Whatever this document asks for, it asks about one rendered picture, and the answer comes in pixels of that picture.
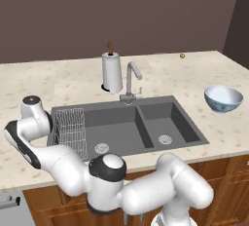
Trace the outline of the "grey sink tap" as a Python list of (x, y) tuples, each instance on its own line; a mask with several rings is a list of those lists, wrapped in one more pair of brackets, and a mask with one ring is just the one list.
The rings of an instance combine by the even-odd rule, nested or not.
[(120, 95), (120, 101), (123, 101), (126, 105), (130, 105), (135, 99), (140, 99), (143, 97), (142, 92), (138, 94), (133, 94), (131, 92), (131, 72), (134, 72), (136, 78), (141, 80), (143, 78), (140, 70), (135, 65), (133, 61), (131, 61), (127, 65), (127, 72), (126, 72), (126, 93)]

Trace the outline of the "white and blue bowl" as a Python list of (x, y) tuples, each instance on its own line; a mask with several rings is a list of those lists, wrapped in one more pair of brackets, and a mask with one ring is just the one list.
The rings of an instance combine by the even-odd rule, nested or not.
[(239, 91), (227, 86), (209, 86), (204, 90), (207, 105), (215, 112), (227, 113), (236, 109), (243, 101)]

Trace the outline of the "grey dishwasher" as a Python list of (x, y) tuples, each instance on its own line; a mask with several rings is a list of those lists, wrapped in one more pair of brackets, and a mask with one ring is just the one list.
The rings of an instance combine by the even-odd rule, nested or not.
[(0, 226), (36, 226), (21, 191), (0, 192)]

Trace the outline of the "wooden cabinet door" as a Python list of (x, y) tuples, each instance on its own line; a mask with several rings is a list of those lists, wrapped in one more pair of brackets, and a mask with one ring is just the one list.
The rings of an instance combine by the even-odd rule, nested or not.
[(249, 218), (249, 154), (231, 158), (206, 226), (234, 226)]
[(85, 195), (70, 197), (58, 186), (29, 189), (24, 198), (36, 226), (97, 226)]
[(219, 189), (223, 184), (223, 178), (226, 176), (229, 163), (230, 159), (225, 158), (191, 164), (191, 167), (200, 174), (214, 190), (214, 199), (207, 208), (190, 209), (190, 216), (196, 222), (197, 226), (211, 226), (210, 220), (216, 205), (220, 202)]

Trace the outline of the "dark grey double sink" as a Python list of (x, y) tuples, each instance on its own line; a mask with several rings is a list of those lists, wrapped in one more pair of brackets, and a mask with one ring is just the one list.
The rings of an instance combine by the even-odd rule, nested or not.
[(54, 145), (55, 112), (80, 107), (85, 115), (86, 161), (105, 153), (128, 156), (208, 143), (174, 96), (160, 96), (136, 99), (130, 105), (109, 101), (54, 107), (49, 146)]

